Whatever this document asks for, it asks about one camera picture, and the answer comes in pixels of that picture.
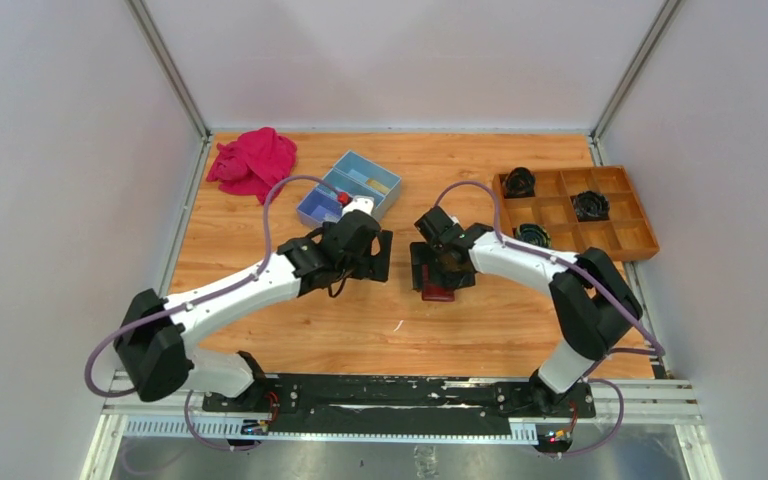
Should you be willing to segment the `red leather card holder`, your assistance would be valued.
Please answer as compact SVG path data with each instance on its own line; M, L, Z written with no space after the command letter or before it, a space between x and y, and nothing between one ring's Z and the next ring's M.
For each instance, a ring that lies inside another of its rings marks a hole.
M454 302L455 291L447 285L447 272L436 263L421 267L420 295L425 302Z

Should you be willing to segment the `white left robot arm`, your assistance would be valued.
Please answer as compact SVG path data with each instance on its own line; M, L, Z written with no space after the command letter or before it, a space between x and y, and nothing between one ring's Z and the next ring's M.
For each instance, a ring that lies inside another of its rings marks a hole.
M255 382L251 356L204 350L200 343L249 314L314 290L337 295L348 279L386 282L392 240L392 231L372 216L350 211L204 287L168 298L153 289L136 294L113 342L133 393L143 402L183 389L242 395Z

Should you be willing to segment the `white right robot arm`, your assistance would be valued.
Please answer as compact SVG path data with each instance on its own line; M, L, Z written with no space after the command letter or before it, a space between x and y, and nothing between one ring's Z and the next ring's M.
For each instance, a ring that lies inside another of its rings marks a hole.
M638 300L601 249L558 251L519 242L481 223L465 228L439 206L415 227L442 271L499 276L552 300L562 340L533 377L554 395L570 390L641 325Z

